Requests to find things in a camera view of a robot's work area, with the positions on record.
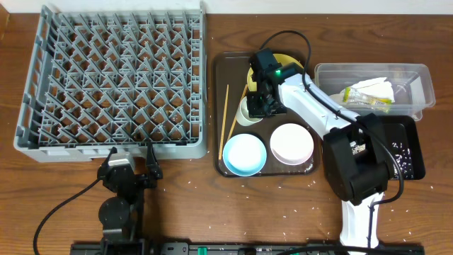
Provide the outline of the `rice and food scraps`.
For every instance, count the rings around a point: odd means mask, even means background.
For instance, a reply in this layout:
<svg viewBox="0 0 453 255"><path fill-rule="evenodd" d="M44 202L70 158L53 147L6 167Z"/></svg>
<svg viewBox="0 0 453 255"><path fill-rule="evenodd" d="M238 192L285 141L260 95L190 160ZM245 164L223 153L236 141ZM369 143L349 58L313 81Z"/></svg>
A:
<svg viewBox="0 0 453 255"><path fill-rule="evenodd" d="M404 180L414 180L413 160L408 145L402 142L392 142L391 152L398 163Z"/></svg>

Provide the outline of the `wrapper and napkin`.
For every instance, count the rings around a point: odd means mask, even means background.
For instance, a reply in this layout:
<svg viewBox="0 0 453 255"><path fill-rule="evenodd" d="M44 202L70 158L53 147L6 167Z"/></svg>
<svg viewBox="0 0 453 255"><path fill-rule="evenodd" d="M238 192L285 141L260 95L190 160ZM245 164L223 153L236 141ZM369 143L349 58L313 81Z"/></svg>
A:
<svg viewBox="0 0 453 255"><path fill-rule="evenodd" d="M338 104L351 106L369 106L387 113L395 102L394 90L387 77L359 81L348 86L340 93L330 95Z"/></svg>

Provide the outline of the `white pink bowl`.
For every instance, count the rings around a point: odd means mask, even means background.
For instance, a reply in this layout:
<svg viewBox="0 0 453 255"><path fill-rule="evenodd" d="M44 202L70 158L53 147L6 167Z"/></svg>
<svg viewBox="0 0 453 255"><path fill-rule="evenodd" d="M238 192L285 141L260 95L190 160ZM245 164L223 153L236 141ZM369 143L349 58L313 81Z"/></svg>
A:
<svg viewBox="0 0 453 255"><path fill-rule="evenodd" d="M314 152L314 139L298 124L277 127L270 137L270 151L281 163L296 166L305 163Z"/></svg>

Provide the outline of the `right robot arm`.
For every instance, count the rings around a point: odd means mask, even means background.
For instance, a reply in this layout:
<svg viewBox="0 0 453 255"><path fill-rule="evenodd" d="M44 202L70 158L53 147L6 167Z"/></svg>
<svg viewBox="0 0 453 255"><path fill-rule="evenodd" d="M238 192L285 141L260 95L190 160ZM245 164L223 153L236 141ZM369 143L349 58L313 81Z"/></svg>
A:
<svg viewBox="0 0 453 255"><path fill-rule="evenodd" d="M269 118L293 111L316 132L325 177L342 201L341 244L378 247L377 209L396 168L379 117L340 106L303 67L281 64L268 48L252 54L249 64L257 89L247 95L248 114Z"/></svg>

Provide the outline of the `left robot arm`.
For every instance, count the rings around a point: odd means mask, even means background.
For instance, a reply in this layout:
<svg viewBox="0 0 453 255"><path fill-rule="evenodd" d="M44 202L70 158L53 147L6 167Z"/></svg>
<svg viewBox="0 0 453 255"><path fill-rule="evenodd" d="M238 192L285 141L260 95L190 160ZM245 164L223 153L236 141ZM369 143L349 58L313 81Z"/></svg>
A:
<svg viewBox="0 0 453 255"><path fill-rule="evenodd" d="M135 173L131 153L118 152L113 147L98 169L98 179L115 194L98 211L103 238L109 242L128 242L142 236L144 191L156 188L157 181L163 178L152 144L147 145L145 166L145 173Z"/></svg>

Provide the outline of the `light blue bowl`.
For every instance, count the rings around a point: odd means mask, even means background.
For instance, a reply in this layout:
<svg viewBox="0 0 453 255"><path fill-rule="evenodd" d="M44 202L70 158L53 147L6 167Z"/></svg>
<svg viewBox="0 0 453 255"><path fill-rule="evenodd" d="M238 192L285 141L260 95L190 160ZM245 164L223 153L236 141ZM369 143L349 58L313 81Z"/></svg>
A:
<svg viewBox="0 0 453 255"><path fill-rule="evenodd" d="M222 161L234 175L252 176L265 166L267 150L264 143L255 135L239 134L225 144Z"/></svg>

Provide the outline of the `white paper cup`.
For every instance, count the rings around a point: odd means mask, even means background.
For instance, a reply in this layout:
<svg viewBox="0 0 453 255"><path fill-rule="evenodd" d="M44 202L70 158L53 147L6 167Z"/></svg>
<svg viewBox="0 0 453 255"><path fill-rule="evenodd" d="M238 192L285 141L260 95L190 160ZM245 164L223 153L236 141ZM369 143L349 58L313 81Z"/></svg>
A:
<svg viewBox="0 0 453 255"><path fill-rule="evenodd" d="M247 98L244 97L236 112L236 121L238 124L247 127L259 123L262 118L251 118L248 114Z"/></svg>

